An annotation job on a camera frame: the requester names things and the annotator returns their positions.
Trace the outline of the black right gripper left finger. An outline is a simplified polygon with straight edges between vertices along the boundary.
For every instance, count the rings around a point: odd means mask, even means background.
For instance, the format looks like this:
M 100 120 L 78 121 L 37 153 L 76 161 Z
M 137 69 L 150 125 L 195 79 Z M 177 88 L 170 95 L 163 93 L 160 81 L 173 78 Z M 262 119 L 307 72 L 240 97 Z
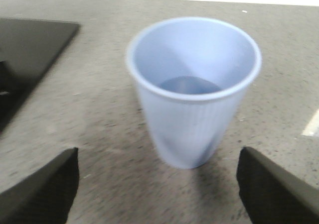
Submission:
M 78 187 L 78 148 L 66 149 L 0 194 L 0 222 L 65 224 Z

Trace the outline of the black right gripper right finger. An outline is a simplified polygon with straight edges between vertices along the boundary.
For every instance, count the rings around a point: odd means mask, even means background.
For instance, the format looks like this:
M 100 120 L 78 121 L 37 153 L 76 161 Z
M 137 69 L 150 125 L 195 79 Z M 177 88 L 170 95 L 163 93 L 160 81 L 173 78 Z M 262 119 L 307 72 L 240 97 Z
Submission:
M 240 151 L 239 196 L 254 224 L 317 224 L 319 191 L 252 147 Z

